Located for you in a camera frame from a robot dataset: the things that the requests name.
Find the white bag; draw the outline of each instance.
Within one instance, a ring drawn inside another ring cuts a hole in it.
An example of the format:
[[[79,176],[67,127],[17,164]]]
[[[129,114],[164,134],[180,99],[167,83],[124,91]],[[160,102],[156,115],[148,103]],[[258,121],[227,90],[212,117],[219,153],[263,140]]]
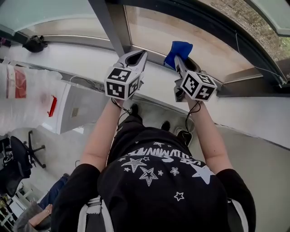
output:
[[[61,78],[58,72],[0,64],[0,135],[41,125]]]

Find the blue cloth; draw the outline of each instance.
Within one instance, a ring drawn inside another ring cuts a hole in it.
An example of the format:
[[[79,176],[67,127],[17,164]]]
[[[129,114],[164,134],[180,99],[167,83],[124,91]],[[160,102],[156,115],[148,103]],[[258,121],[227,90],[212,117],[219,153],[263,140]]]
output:
[[[182,42],[182,41],[173,41],[171,50],[164,60],[164,65],[167,64],[175,70],[175,64],[174,64],[175,56],[179,55],[183,60],[186,60],[192,48],[193,48],[193,45],[191,43]]]
[[[59,191],[62,189],[62,187],[65,185],[65,183],[68,181],[68,176],[62,176],[49,190],[49,192],[44,196],[44,198],[38,203],[38,205],[45,209],[49,204],[54,203],[56,197],[58,196]]]

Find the black t-shirt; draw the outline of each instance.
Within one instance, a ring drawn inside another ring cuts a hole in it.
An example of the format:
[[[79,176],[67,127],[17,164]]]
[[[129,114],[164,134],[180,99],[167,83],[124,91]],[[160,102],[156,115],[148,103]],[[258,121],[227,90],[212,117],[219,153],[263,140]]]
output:
[[[54,204],[52,232],[77,231],[81,207],[98,195],[115,232],[226,232],[228,198],[241,204],[249,231],[255,230],[254,201],[236,171],[214,175],[175,136],[154,128],[125,144],[113,144],[102,173],[89,164],[73,171]]]

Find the gray floor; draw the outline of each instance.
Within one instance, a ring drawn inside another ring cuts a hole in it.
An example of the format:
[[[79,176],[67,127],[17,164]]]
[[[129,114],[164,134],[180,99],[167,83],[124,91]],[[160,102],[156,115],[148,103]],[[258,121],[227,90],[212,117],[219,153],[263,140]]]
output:
[[[145,126],[160,128],[165,120],[169,120],[172,124],[172,132],[174,128],[184,126],[186,115],[149,103],[138,102],[138,104]],[[47,168],[42,169],[38,165],[36,168],[33,167],[31,177],[25,181],[45,193],[63,173],[70,174],[75,168],[76,160],[80,159],[93,127],[94,123],[90,123],[83,127],[84,134],[72,130],[61,135],[56,135],[41,126],[33,129],[34,148],[46,146],[46,150],[36,154]],[[290,151],[228,128],[218,129],[224,138],[234,169],[241,175],[255,200],[256,231],[286,231],[290,226]],[[17,129],[10,135],[24,141],[28,139],[29,130]],[[189,149],[194,158],[203,160],[197,136],[193,136]]]

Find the person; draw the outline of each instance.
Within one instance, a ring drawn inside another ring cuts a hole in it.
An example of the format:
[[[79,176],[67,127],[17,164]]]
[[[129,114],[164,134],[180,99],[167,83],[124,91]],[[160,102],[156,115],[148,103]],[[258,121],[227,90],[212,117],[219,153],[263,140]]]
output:
[[[16,220],[14,232],[36,232],[48,231],[51,225],[50,214],[53,209],[53,204],[60,190],[68,181],[67,173],[51,187],[48,193],[42,198],[40,203],[32,201],[30,206]]]
[[[187,100],[189,108],[198,111],[198,103]],[[205,104],[200,103],[199,111],[191,114],[204,163],[195,160],[185,143],[168,131],[168,122],[161,129],[144,127],[136,104],[114,139],[121,112],[118,106],[123,102],[117,103],[107,103],[81,164],[58,196],[52,232],[76,232],[81,208],[98,195],[115,232],[227,232],[230,199],[243,209],[243,225],[248,227],[244,231],[255,230],[253,197],[233,169]]]

